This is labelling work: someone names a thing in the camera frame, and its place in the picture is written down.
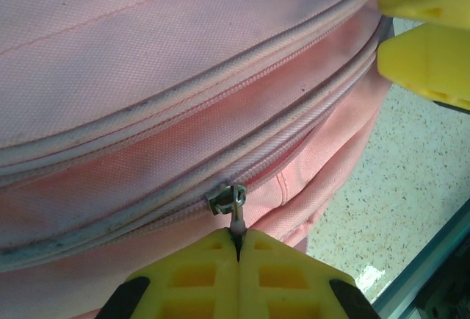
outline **backpack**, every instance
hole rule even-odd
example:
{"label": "backpack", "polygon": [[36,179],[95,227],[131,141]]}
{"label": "backpack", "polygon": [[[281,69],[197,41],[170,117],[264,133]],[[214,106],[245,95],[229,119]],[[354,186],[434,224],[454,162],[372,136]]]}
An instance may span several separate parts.
{"label": "backpack", "polygon": [[234,184],[297,245],[390,85],[375,0],[0,0],[0,29],[0,318],[94,318]]}

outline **pink backpack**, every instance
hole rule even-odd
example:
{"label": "pink backpack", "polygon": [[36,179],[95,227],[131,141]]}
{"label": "pink backpack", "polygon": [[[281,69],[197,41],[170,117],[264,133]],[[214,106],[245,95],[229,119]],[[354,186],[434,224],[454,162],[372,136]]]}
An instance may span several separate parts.
{"label": "pink backpack", "polygon": [[0,0],[0,30],[0,318],[93,318],[226,185],[298,244],[389,88],[374,0]]}

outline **terrazzo floor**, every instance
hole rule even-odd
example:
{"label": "terrazzo floor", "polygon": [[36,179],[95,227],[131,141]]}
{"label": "terrazzo floor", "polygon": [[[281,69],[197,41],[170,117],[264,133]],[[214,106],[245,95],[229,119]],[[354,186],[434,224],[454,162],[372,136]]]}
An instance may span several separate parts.
{"label": "terrazzo floor", "polygon": [[[397,34],[416,25],[394,21]],[[308,254],[353,276],[373,301],[469,197],[470,117],[394,85]]]}

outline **speckled floor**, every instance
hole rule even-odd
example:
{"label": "speckled floor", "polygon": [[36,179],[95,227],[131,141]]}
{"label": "speckled floor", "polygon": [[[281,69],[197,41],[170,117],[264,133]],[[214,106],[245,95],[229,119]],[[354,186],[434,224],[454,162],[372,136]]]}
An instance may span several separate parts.
{"label": "speckled floor", "polygon": [[[395,32],[415,26],[395,21]],[[470,197],[470,117],[394,85],[350,180],[308,253],[373,301]]]}

